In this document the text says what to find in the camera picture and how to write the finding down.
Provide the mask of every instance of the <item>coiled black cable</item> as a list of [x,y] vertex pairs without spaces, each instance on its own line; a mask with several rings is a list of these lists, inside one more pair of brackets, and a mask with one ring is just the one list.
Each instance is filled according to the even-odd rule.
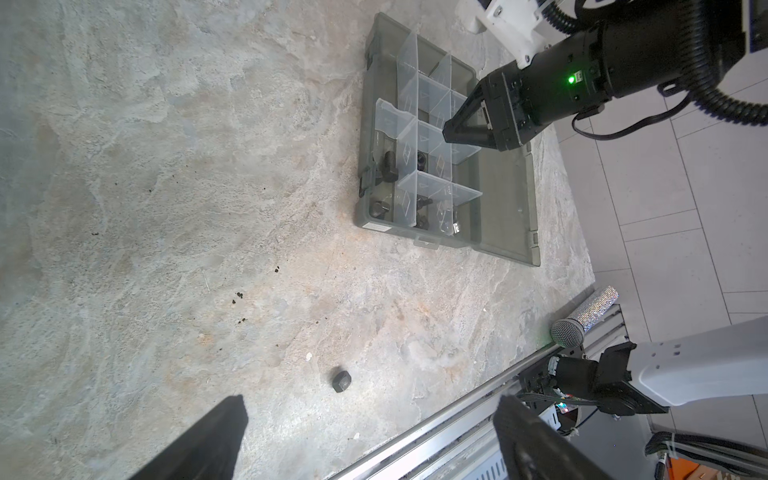
[[706,0],[683,0],[680,60],[682,80],[693,102],[709,115],[744,125],[768,125],[768,104],[729,97],[717,89],[720,79],[712,65]]
[[[542,6],[547,0],[536,0],[538,6]],[[547,5],[547,8],[541,10],[541,14],[544,19],[549,22],[550,25],[557,30],[562,31],[566,35],[573,35],[577,31],[586,30],[588,25],[580,22],[577,18],[573,18],[567,13],[563,12],[554,1]]]

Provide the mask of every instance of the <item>orange object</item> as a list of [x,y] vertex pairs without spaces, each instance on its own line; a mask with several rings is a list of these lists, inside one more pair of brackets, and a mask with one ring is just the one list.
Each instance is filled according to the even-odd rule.
[[688,475],[699,468],[699,464],[685,458],[670,458],[668,469],[670,480],[687,480]]

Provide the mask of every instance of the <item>robotic arm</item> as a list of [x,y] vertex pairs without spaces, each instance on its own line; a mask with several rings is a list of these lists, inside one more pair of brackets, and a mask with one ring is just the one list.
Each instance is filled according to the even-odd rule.
[[[768,124],[768,105],[739,101],[717,89],[747,48],[754,52],[766,46],[766,6],[757,0],[749,5],[716,0],[615,0],[595,9],[586,9],[584,0],[577,0],[577,18],[564,14],[552,0],[468,2],[476,0],[462,0],[459,11],[466,12],[468,5],[475,9],[470,28],[488,28],[518,60],[480,80],[445,123],[443,136],[449,143],[509,150],[573,114],[578,133],[611,140],[671,118],[691,101],[725,121]],[[745,6],[751,18],[749,35],[742,27]],[[541,17],[570,36],[547,48],[543,37],[531,30]],[[526,53],[538,48],[544,50]],[[614,134],[589,134],[575,127],[576,120],[600,113],[612,98],[653,86],[663,96],[688,94],[675,108]]]

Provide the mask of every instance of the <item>gray plastic box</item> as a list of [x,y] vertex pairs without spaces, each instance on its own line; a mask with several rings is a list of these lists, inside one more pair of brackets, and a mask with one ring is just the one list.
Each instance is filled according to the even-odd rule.
[[[477,83],[475,71],[383,13],[368,37],[366,66],[355,224],[422,247],[472,247],[541,265],[530,144],[499,152],[442,138],[442,125]],[[382,179],[388,151],[398,170],[391,183]]]

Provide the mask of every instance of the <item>white bracket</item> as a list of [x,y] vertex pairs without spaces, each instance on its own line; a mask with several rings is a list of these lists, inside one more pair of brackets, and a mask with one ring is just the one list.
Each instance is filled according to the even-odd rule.
[[477,0],[459,0],[455,12],[470,32],[490,31],[515,56],[518,68],[528,67],[547,47],[534,30],[542,20],[536,0],[493,0],[485,10]]

